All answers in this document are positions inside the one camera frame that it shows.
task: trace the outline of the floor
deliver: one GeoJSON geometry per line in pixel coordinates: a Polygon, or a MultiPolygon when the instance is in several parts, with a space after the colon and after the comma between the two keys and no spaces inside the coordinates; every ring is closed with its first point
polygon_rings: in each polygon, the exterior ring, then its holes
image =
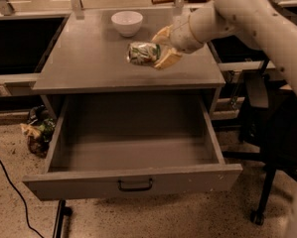
{"type": "MultiPolygon", "coordinates": [[[[22,135],[24,114],[0,115],[0,159],[11,181],[27,200],[31,225],[44,237],[52,237],[56,201],[41,202],[22,184],[27,174],[39,174],[44,159],[31,154],[22,135]]],[[[222,148],[240,145],[233,132],[219,132],[222,148]]],[[[63,237],[83,238],[231,238],[282,237],[297,183],[282,172],[276,174],[263,226],[249,221],[257,207],[264,172],[262,164],[243,162],[243,172],[232,189],[223,192],[170,194],[142,198],[69,200],[73,215],[65,219],[63,237]]],[[[0,167],[0,238],[38,237],[27,227],[25,208],[0,167]]]]}

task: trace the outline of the bowl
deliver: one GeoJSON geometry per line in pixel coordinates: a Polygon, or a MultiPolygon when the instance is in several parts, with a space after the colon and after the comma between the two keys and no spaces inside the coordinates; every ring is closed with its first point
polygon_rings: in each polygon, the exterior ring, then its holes
{"type": "Polygon", "coordinates": [[[134,11],[117,12],[111,16],[111,21],[118,33],[124,37],[137,34],[142,24],[143,16],[134,11]]]}

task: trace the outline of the empty drawer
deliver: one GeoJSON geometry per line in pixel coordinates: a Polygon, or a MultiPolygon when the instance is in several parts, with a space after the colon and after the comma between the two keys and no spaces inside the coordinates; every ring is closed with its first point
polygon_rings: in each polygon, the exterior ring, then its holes
{"type": "Polygon", "coordinates": [[[26,176],[40,199],[78,199],[230,189],[200,95],[191,91],[67,96],[46,159],[26,176]]]}

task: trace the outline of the office chair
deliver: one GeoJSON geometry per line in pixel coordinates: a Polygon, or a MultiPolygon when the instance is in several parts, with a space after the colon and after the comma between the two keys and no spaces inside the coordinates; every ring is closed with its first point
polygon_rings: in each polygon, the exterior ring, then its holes
{"type": "Polygon", "coordinates": [[[257,225],[264,222],[263,213],[276,171],[283,171],[297,181],[297,97],[292,91],[279,89],[279,84],[265,81],[265,85],[268,100],[263,103],[268,107],[254,107],[251,103],[255,101],[246,96],[238,115],[241,125],[238,139],[258,146],[259,153],[223,152],[225,158],[265,163],[259,205],[250,214],[251,222],[257,225]]]}

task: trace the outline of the drawer handle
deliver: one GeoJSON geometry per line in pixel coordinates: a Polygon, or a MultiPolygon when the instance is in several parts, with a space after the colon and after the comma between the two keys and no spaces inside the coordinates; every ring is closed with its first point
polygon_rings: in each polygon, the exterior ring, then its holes
{"type": "Polygon", "coordinates": [[[152,179],[150,178],[148,181],[148,186],[142,186],[142,187],[122,187],[123,183],[127,183],[126,181],[119,180],[118,181],[118,189],[122,192],[138,192],[138,191],[147,191],[152,188],[152,179]]]}

